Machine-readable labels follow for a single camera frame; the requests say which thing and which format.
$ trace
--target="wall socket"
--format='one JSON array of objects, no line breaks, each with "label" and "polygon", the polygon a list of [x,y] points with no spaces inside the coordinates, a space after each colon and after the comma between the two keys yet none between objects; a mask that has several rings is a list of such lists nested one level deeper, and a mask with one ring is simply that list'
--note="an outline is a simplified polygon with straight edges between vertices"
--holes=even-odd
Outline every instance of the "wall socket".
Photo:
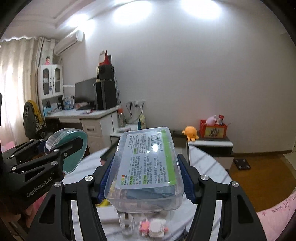
[{"label": "wall socket", "polygon": [[129,100],[128,102],[129,102],[129,103],[132,103],[132,106],[133,106],[133,107],[138,106],[138,108],[139,108],[139,107],[141,107],[142,105],[145,105],[146,100],[143,100],[143,99],[141,99],[141,100]]}]

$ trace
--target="computer monitor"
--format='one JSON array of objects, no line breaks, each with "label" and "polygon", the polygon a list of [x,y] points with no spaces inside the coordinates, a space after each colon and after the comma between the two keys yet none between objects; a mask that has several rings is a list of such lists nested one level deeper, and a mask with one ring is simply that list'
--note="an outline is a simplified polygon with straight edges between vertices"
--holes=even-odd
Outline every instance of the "computer monitor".
[{"label": "computer monitor", "polygon": [[96,109],[96,78],[84,80],[75,84],[75,103],[87,102],[88,105],[80,109]]}]

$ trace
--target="round table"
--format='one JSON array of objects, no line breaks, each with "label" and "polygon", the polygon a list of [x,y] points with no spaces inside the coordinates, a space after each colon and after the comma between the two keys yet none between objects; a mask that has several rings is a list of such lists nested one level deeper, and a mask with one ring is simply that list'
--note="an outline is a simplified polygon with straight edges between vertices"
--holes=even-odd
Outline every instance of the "round table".
[{"label": "round table", "polygon": [[[95,169],[101,165],[100,156],[106,150],[107,148],[84,158],[72,173],[65,176],[63,183],[69,184],[78,182],[85,176],[92,175]],[[211,179],[218,183],[229,184],[232,181],[227,171],[213,157],[195,146],[189,146],[189,156],[190,165],[196,167],[201,175],[208,175]],[[215,217],[210,241],[216,241],[218,237],[221,204],[222,201],[216,202]],[[169,211],[165,217],[167,221],[166,226],[169,228],[169,232],[162,238],[162,240],[177,239],[183,232],[184,227],[186,227],[187,231],[189,231],[196,211],[196,206],[197,205],[192,204],[191,201],[184,195],[182,205],[177,210]],[[110,210],[113,209],[112,211],[114,212],[113,206],[109,206],[108,208],[110,208]],[[83,240],[79,225],[76,201],[72,201],[72,217],[75,239],[76,241]],[[136,225],[138,225],[139,219],[140,217],[135,217]],[[118,220],[114,220],[111,223],[102,223],[102,226],[108,241],[123,239],[143,241],[143,237],[139,235],[138,226],[135,227],[135,233],[130,237],[123,237]]]}]

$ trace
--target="ceiling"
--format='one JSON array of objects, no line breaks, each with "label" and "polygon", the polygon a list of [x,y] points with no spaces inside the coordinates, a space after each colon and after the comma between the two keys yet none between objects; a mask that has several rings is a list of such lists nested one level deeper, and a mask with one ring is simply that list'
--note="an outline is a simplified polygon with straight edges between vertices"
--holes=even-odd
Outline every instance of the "ceiling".
[{"label": "ceiling", "polygon": [[75,29],[68,25],[71,16],[88,19],[120,5],[126,0],[32,0],[12,20],[2,39],[45,36],[62,39]]}]

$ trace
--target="desk drawer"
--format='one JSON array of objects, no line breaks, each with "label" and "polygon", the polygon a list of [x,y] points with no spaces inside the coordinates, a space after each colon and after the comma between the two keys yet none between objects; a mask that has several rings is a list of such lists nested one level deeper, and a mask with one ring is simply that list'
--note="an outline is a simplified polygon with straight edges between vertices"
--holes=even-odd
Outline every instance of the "desk drawer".
[{"label": "desk drawer", "polygon": [[94,153],[105,148],[102,137],[89,137],[87,141],[87,146],[89,147],[90,153]]},{"label": "desk drawer", "polygon": [[102,130],[99,120],[81,120],[82,128],[88,136],[102,136]]}]

